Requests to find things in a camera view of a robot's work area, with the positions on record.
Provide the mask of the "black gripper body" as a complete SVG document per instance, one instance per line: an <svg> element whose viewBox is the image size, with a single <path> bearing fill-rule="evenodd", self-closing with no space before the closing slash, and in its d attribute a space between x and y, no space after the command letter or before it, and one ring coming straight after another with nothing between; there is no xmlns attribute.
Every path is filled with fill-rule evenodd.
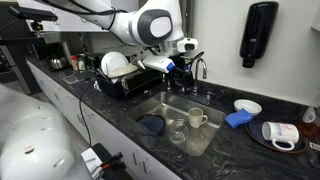
<svg viewBox="0 0 320 180"><path fill-rule="evenodd" d="M194 85L193 74L177 67L169 72L169 80L175 89L181 89L183 92L190 92Z"/></svg>

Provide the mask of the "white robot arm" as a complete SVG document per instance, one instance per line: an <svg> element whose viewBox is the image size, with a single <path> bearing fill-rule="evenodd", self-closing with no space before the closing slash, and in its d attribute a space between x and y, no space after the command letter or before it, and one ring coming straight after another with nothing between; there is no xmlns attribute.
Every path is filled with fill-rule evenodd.
<svg viewBox="0 0 320 180"><path fill-rule="evenodd" d="M148 55L143 64L162 73L169 73L177 68L172 56L198 48L196 39L184 36L179 0L147 0L134 11L117 9L103 0L36 1L100 26L127 45L159 45L162 54Z"/></svg>

